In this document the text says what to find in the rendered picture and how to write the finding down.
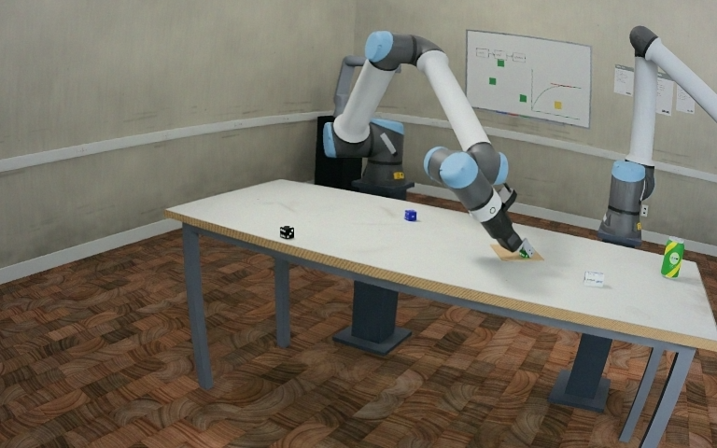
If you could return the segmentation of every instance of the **cardboard square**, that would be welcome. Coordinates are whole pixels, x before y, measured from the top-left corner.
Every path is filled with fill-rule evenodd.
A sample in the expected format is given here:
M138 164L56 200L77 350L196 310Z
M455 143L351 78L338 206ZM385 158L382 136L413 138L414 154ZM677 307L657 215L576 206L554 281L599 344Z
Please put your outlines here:
M504 249L500 247L500 245L490 245L493 250L496 252L496 255L503 261L544 261L544 258L541 257L541 254L538 253L538 251L535 252L532 258L530 259L524 259L520 256L520 253L518 252L509 252L507 249Z

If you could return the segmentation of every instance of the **wall trim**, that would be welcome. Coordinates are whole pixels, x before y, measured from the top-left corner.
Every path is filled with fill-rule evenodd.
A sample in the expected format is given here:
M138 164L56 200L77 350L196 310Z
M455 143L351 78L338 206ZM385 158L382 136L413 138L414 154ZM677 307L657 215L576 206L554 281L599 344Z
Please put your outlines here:
M451 129L451 124L445 119L426 119L422 117L414 117L411 115L388 114L384 112L377 112L376 117L380 117L382 119L393 119L408 124L419 124L423 126L433 126L435 128ZM590 147L588 145L566 142L564 140L557 140L555 138L541 137L539 135L532 135L530 133L519 133L516 131L506 131L504 129L489 127L485 127L484 129L485 133L490 136L507 138L519 142L532 143L544 147L557 147L559 149L565 149L570 152L577 152L580 154L600 157L602 159L609 159L612 161L623 161L626 156L626 154L610 151L608 149ZM670 163L656 161L654 163L654 169L665 173L683 175L685 177L692 177L694 179L704 180L706 182L717 183L717 174L707 173L692 168L685 168L683 166L672 165Z
M434 198L447 199L449 201L458 200L456 195L450 189L435 187L432 185L415 184L415 187L409 189L408 191L417 194L425 194L426 196L432 196ZM511 212L515 212L519 215L525 215L527 217L549 219L551 221L570 224L571 226L582 227L584 229L596 230L600 225L599 219L580 217L578 215L572 215L564 212L556 212L555 210L536 207L535 205L526 205L524 203L514 203L511 206ZM668 235L663 233L658 233L656 231L642 231L642 241L663 245L667 240ZM700 243L699 241L684 240L684 246L687 250L717 257L717 245L708 245L706 243Z
M49 151L36 152L23 156L0 159L0 173L5 171L20 170L31 166L52 163L54 161L66 161L76 157L90 156L101 152L125 149L127 147L140 147L153 143L167 142L178 138L207 135L210 133L224 133L237 129L257 128L260 126L271 126L274 124L298 123L311 121L323 115L331 115L332 111L305 112L300 114L273 115L270 117L257 117L254 119L233 119L219 123L199 124L185 128L157 131L155 133L140 133L127 137L112 138L101 142L75 145L73 147L61 147Z
M11 264L5 268L0 268L0 285L181 228L181 222L174 219L163 219L136 229L115 233L99 240L68 247L36 259Z

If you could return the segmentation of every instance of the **black speaker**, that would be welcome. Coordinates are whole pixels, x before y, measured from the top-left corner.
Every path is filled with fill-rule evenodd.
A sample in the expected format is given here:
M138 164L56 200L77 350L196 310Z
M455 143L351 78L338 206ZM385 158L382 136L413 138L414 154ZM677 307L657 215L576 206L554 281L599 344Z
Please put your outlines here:
M314 183L335 189L358 191L351 182L361 179L361 157L332 159L324 154L324 124L333 122L333 116L318 117L316 123L316 164Z

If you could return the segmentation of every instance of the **table frame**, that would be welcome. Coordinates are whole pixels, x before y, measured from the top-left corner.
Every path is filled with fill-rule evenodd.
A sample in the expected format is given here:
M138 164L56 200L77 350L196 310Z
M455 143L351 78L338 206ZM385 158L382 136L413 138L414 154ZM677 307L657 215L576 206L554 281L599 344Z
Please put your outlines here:
M253 245L241 240L230 238L228 236L207 231L187 223L182 223L182 241L184 250L184 267L185 281L187 284L187 302L190 314L191 341L194 350L194 361L196 365L199 386L209 389L213 385L211 361L209 359L209 345L206 338L206 323L204 320L204 297L202 294L202 272L199 253L199 236L207 236L224 243L236 245L248 250L269 255L274 258L274 294L276 307L276 342L278 346L286 348L290 344L290 326L289 326L289 264L299 264L310 269L316 269L325 273L330 273L354 281L360 281L369 285L392 289L404 294L417 297L423 297L432 301L440 301L450 305L469 308L489 313L492 315L501 315L517 320L533 322L539 325L567 329L580 333L590 334L602 338L612 340L620 340L628 343L636 343L652 348L650 358L643 373L640 387L635 400L632 403L630 412L627 416L625 426L620 435L620 441L629 441L635 426L640 419L640 414L644 408L650 388L653 384L654 377L657 373L660 358L665 350L675 352L672 366L669 369L668 378L665 386L660 394L657 407L653 413L647 430L642 438L640 447L654 448L660 442L662 434L668 425L669 418L677 403L677 399L682 392L682 386L687 379L687 373L692 365L693 357L696 349L675 343L667 343L641 336L621 333L610 329L598 329L588 327L582 324L563 321L552 317L541 315L532 315L520 311L501 308L494 305L480 303L478 301L468 301L457 297L448 296L441 293L427 291L417 287L408 287L395 282L383 279L373 278L360 273L353 273L347 270L328 266L315 261L301 259L290 254L281 253L259 245Z

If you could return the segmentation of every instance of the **white tabletop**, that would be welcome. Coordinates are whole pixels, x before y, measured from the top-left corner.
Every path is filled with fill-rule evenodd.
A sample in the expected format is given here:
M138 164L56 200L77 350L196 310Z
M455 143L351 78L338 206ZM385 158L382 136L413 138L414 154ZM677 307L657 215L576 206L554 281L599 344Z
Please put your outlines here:
M406 221L404 211L417 212ZM280 252L468 300L717 350L717 325L692 261L515 225L544 261L502 261L468 213L277 180L172 207L167 217ZM295 238L279 237L281 226ZM605 274L585 287L585 271Z

